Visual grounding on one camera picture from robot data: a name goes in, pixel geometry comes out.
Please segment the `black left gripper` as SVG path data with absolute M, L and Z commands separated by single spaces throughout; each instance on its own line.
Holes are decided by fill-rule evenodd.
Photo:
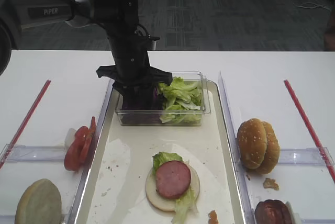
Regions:
M 122 96 L 122 110 L 162 110 L 164 97 L 157 82 L 170 85 L 172 73 L 150 65 L 148 51 L 140 45 L 140 36 L 128 38 L 109 37 L 109 45 L 114 59 L 113 65 L 100 66 L 98 77 L 114 80 L 113 88 Z

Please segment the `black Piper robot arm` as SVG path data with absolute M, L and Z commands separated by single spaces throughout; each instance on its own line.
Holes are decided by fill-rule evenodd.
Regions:
M 138 0 L 1 0 L 1 70 L 18 50 L 26 28 L 65 22 L 74 28 L 97 25 L 108 38 L 114 64 L 100 66 L 98 77 L 113 80 L 126 110 L 161 110 L 160 84 L 172 74 L 150 65 L 158 37 L 139 21 Z

